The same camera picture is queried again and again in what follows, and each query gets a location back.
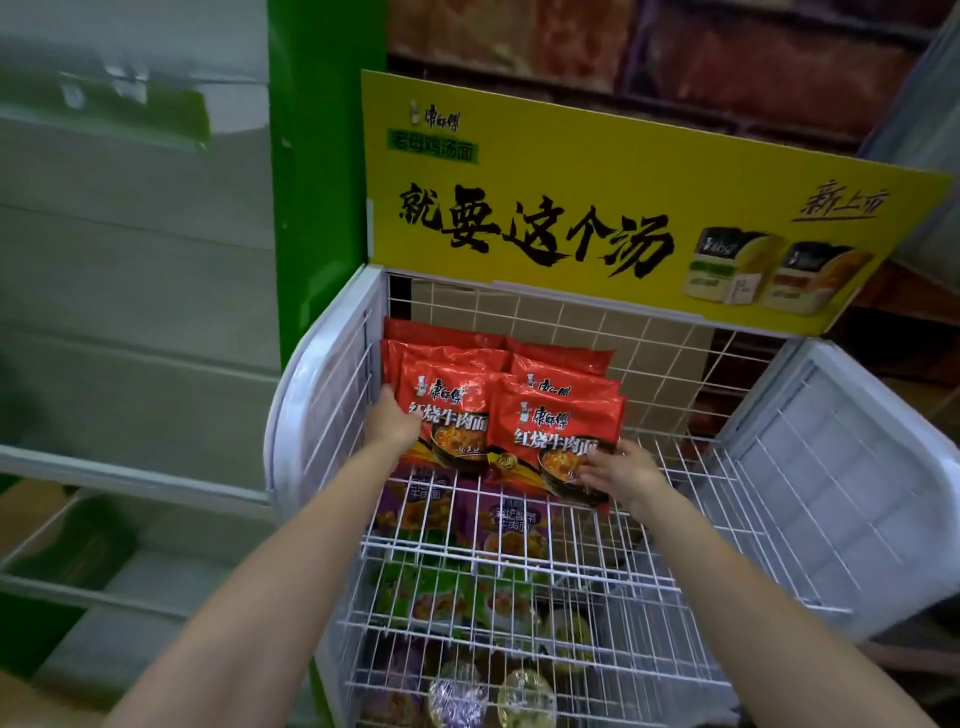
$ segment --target person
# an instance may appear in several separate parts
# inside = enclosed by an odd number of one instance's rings
[[[420,424],[385,386],[363,447],[210,597],[106,726],[285,725],[380,489]],[[639,445],[621,441],[618,454],[594,452],[589,461],[582,479],[653,534],[756,725],[934,725],[853,644],[731,548]]]

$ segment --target yellow sign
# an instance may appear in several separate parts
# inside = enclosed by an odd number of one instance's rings
[[[817,335],[946,175],[363,74],[372,262]]]

